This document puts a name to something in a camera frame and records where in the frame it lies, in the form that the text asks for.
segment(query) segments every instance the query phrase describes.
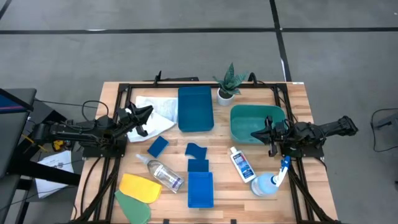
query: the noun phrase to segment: white cloth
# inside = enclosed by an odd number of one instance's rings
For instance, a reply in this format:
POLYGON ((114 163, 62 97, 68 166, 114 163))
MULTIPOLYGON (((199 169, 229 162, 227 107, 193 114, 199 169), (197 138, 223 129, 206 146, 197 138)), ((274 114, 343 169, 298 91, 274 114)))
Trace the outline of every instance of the white cloth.
POLYGON ((142 108, 149 105, 154 107, 154 111, 150 114, 147 124, 142 125, 142 128, 148 132, 148 135, 142 137, 138 135, 137 130, 134 128, 131 132, 127 133, 130 142, 145 141, 177 124, 177 98, 137 96, 136 107, 142 108))
POLYGON ((177 124, 178 99, 176 97, 146 97, 137 96, 136 106, 138 108, 152 105, 154 111, 177 124))

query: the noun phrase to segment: white pot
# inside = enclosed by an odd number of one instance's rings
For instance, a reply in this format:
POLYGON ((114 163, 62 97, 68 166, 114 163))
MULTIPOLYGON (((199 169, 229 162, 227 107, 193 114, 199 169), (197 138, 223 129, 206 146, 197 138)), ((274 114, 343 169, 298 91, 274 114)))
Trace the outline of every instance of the white pot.
POLYGON ((235 95, 232 95, 229 99, 224 99, 220 96, 220 88, 217 90, 217 102, 221 106, 228 106, 234 101, 235 95))

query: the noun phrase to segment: succulent plant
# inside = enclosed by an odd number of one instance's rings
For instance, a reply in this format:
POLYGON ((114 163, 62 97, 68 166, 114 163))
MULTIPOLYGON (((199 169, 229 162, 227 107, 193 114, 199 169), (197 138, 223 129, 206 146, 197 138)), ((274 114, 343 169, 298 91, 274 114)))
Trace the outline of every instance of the succulent plant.
POLYGON ((228 71, 226 71, 225 73, 224 80, 218 80, 216 77, 213 77, 218 82, 218 84, 220 84, 220 91, 224 93, 224 96, 232 97, 232 95, 241 94, 237 87, 243 82, 248 73, 242 73, 237 75, 235 75, 234 73, 234 64, 231 63, 228 71))

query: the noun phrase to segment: white bottle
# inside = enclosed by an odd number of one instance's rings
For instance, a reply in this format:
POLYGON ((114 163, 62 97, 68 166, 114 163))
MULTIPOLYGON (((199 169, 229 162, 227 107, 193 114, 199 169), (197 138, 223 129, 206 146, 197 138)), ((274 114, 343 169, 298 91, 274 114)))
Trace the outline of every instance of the white bottle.
POLYGON ((256 178, 256 174, 251 168, 248 160, 243 155, 242 151, 237 151, 235 147, 231 148, 231 160, 238 170, 239 175, 242 177, 243 182, 247 183, 250 180, 256 178))
POLYGON ((170 168, 165 166, 163 163, 149 159, 140 154, 136 154, 147 167, 150 172, 158 181, 168 187, 172 192, 177 193, 180 187, 184 183, 184 179, 172 171, 170 168))

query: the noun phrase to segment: white paper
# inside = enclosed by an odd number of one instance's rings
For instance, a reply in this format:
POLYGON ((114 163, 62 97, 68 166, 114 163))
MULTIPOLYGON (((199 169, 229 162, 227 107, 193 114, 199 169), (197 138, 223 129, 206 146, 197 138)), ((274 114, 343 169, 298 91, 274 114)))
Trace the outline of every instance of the white paper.
MULTIPOLYGON (((42 159, 38 163, 45 166, 56 167, 58 169, 73 173, 70 151, 63 151, 58 154, 48 156, 42 159)), ((37 192, 39 193, 39 198, 47 197, 48 195, 57 192, 61 188, 67 186, 67 184, 59 184, 38 178, 36 178, 35 181, 37 186, 37 192)))
POLYGON ((145 141, 168 130, 174 125, 175 123, 173 121, 164 118, 156 112, 152 112, 147 124, 142 125, 142 128, 148 132, 148 135, 146 137, 142 137, 137 133, 136 128, 134 128, 131 132, 127 133, 127 137, 129 138, 130 142, 145 141))
POLYGON ((154 107, 156 113, 177 124, 178 101, 176 97, 136 97, 136 106, 138 108, 149 105, 154 107))

